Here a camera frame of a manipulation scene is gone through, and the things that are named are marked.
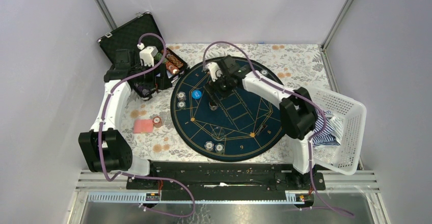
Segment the red chip stack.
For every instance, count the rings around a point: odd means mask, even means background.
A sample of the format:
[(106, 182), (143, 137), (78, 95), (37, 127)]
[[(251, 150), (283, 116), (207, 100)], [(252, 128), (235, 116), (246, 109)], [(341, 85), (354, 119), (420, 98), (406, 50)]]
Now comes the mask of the red chip stack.
[(155, 128), (160, 128), (163, 125), (163, 121), (162, 121), (161, 117), (159, 117), (159, 116), (153, 117), (152, 123), (153, 123), (153, 127), (155, 127)]

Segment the pink card deck box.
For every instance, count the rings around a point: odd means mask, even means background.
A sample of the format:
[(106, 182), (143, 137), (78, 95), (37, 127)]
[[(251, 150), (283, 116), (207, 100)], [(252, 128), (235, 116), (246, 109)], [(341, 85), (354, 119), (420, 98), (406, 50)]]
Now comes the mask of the pink card deck box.
[(153, 121), (151, 119), (138, 119), (134, 122), (133, 132), (135, 134), (152, 133), (153, 126)]

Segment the blue yellow chip stack bottom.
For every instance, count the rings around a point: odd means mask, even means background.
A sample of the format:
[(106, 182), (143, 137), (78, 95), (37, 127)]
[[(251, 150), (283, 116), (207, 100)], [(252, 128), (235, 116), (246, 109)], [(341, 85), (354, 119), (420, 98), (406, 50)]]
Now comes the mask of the blue yellow chip stack bottom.
[(225, 151), (225, 146), (224, 144), (218, 143), (214, 146), (214, 151), (218, 154), (222, 154)]

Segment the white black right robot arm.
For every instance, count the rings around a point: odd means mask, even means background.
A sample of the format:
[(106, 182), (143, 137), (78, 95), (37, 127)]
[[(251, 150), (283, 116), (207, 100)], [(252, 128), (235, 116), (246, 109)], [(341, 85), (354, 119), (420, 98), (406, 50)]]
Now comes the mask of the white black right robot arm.
[(227, 97), (234, 89), (243, 89), (268, 101), (279, 109), (285, 134), (295, 140), (292, 175), (296, 188), (305, 189), (312, 183), (312, 151), (307, 143), (318, 119), (317, 107), (307, 89), (285, 87), (258, 72), (250, 59), (241, 66), (231, 56), (203, 61), (203, 71), (210, 74), (206, 89), (211, 96)]

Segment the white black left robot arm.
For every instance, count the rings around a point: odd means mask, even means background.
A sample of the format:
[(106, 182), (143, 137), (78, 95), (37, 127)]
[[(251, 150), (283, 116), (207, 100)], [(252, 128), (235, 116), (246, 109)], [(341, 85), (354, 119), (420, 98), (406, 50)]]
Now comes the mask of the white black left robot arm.
[(167, 54), (166, 47), (158, 51), (155, 46), (144, 47), (139, 53), (131, 49), (116, 51), (115, 62), (104, 76), (104, 94), (95, 122), (78, 136), (90, 171), (104, 174), (108, 181), (118, 175), (138, 176), (146, 189), (157, 185), (158, 176), (150, 170), (150, 162), (133, 155), (120, 127), (133, 85), (143, 87), (147, 77), (153, 80), (150, 91), (163, 89), (160, 81), (171, 83), (164, 64)]

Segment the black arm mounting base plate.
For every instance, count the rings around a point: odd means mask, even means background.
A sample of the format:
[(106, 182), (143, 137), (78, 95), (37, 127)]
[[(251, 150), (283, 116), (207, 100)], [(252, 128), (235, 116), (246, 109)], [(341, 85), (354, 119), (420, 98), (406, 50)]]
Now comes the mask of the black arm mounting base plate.
[(290, 164), (154, 161), (152, 179), (126, 180), (128, 190), (156, 190), (164, 201), (276, 201), (286, 191), (325, 190), (323, 175), (300, 174)]

